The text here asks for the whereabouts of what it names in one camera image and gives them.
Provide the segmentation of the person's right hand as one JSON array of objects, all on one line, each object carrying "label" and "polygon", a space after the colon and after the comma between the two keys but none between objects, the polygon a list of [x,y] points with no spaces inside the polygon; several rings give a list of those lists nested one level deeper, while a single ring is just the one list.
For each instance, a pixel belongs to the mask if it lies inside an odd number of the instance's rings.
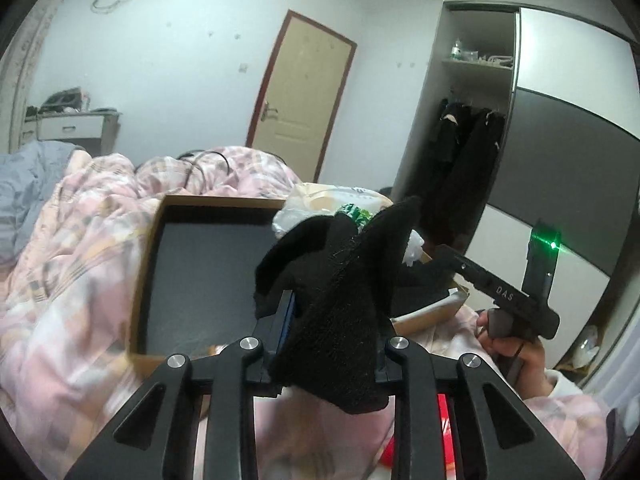
[{"label": "person's right hand", "polygon": [[521,367],[514,390],[522,399],[550,396],[554,385],[546,376],[544,347],[539,341],[529,342],[515,337],[490,338],[487,333],[488,312],[483,311],[476,320],[476,338],[483,349],[495,360],[509,358],[520,361]]}]

